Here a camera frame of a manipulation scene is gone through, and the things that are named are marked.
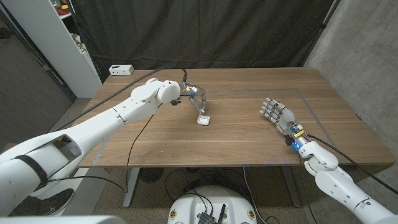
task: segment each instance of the blue connector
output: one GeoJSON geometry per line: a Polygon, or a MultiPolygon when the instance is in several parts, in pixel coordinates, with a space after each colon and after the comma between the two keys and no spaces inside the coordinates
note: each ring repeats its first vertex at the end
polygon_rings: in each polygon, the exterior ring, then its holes
{"type": "Polygon", "coordinates": [[[294,151],[298,151],[300,148],[301,148],[301,145],[297,142],[297,141],[295,141],[293,144],[292,144],[292,148],[294,149],[294,151]]]}
{"type": "Polygon", "coordinates": [[[297,134],[297,130],[294,127],[290,127],[290,130],[293,131],[294,134],[297,134]]]}

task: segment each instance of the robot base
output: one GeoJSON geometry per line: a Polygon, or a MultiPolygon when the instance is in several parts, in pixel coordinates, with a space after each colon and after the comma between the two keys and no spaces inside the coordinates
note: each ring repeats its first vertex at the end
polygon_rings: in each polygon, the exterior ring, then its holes
{"type": "MultiPolygon", "coordinates": [[[[257,223],[256,216],[252,205],[242,195],[231,189],[220,186],[202,186],[195,189],[199,195],[202,195],[213,204],[213,214],[215,223],[218,222],[221,209],[225,204],[225,211],[222,217],[222,224],[257,223]]],[[[202,198],[206,203],[207,214],[211,212],[210,203],[202,198]]],[[[205,205],[199,196],[188,194],[177,199],[172,205],[168,217],[168,224],[197,224],[199,223],[200,214],[205,212],[205,205]]]]}

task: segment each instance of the concrete wall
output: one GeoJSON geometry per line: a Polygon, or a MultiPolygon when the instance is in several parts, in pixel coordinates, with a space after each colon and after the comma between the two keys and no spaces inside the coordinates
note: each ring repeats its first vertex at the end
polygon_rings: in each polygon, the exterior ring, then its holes
{"type": "MultiPolygon", "coordinates": [[[[304,66],[316,68],[398,157],[398,1],[341,1],[304,66]]],[[[398,166],[382,169],[376,176],[398,189],[398,166]]],[[[350,174],[398,213],[398,197],[358,171],[350,174]]],[[[325,197],[312,204],[320,223],[359,223],[325,197]]]]}

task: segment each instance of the wooden table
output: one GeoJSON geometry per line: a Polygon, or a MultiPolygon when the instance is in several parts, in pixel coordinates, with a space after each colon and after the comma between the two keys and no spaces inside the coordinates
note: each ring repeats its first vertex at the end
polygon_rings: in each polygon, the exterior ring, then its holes
{"type": "MultiPolygon", "coordinates": [[[[136,70],[128,77],[110,76],[87,108],[148,73],[136,70]]],[[[140,167],[282,166],[292,203],[300,206],[291,170],[300,165],[297,153],[286,146],[284,136],[259,110],[266,97],[293,110],[307,133],[337,146],[358,164],[392,164],[394,156],[355,115],[314,68],[236,68],[187,70],[190,83],[206,90],[209,126],[197,124],[198,112],[183,98],[178,106],[162,105],[136,141],[129,165],[129,207],[140,167]]],[[[175,80],[181,70],[163,70],[152,77],[175,80]]],[[[133,88],[89,112],[78,124],[125,100],[133,88]]],[[[80,167],[123,167],[133,140],[149,118],[126,125],[93,149],[80,167]]],[[[341,165],[350,163],[334,153],[341,165]]]]}

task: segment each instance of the white power strip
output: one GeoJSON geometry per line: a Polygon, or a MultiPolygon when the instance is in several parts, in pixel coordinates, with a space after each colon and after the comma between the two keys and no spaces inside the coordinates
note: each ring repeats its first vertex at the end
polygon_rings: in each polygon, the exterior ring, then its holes
{"type": "Polygon", "coordinates": [[[112,65],[109,68],[111,75],[131,75],[133,71],[132,65],[112,65]]]}

